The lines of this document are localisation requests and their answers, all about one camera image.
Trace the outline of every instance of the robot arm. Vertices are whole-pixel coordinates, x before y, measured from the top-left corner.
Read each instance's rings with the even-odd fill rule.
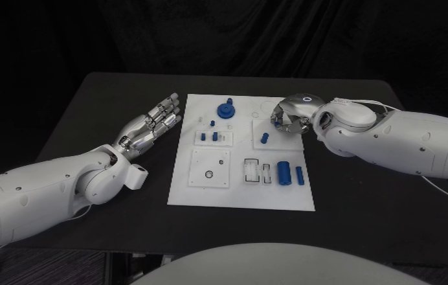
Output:
[[[113,145],[0,175],[0,245],[69,220],[84,207],[104,204],[124,185],[141,188],[149,173],[130,160],[180,121],[177,105],[173,94],[124,126]]]
[[[291,133],[306,133],[313,126],[317,139],[340,156],[357,156],[408,174],[448,178],[448,118],[398,109],[379,114],[363,104],[381,103],[336,98],[326,104],[314,95],[296,94],[280,102],[271,120]],[[284,113],[290,125],[283,124]]]

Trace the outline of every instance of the black backdrop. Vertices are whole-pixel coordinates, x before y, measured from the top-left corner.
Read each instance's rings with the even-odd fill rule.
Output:
[[[2,169],[35,160],[92,71],[376,78],[447,115],[448,0],[2,3]]]

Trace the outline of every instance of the black table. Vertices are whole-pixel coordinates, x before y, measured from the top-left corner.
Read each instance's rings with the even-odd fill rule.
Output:
[[[378,80],[231,78],[156,74],[88,75],[39,161],[111,143],[121,127],[173,92],[182,114],[189,93],[285,97],[311,93],[375,99],[401,107]],[[316,212],[167,205],[182,125],[136,160],[150,172],[88,215],[13,245],[58,249],[190,254],[229,244],[285,242],[321,246],[388,262],[448,264],[448,197],[417,176],[334,155],[304,135]]]

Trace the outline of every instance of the robotic hand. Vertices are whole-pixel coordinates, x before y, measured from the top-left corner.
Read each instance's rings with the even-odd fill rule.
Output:
[[[130,163],[182,117],[173,94],[123,128],[117,140],[85,154],[16,168],[0,175],[0,245],[41,233],[92,204],[104,204],[126,185],[141,188],[146,169]]]
[[[383,106],[386,112],[375,113],[363,104]],[[326,104],[314,95],[296,94],[278,103],[271,122],[280,131],[298,134],[313,126],[317,139],[343,157],[357,156],[408,174],[448,178],[445,117],[399,111],[373,100],[334,98]]]

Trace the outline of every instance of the small blue piece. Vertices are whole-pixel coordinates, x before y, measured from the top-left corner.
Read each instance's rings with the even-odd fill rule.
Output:
[[[265,133],[264,134],[264,137],[261,138],[261,143],[265,144],[268,142],[268,137],[270,137],[270,134]]]
[[[235,107],[234,107],[234,101],[229,98],[226,100],[226,104],[221,104],[218,107],[218,116],[224,119],[229,119],[234,117],[235,114]]]
[[[281,161],[277,164],[278,169],[278,183],[283,186],[288,186],[291,182],[291,170],[290,170],[290,162]]]
[[[304,173],[301,172],[301,166],[296,167],[296,172],[297,172],[298,185],[303,186],[306,184],[306,181],[304,181]]]

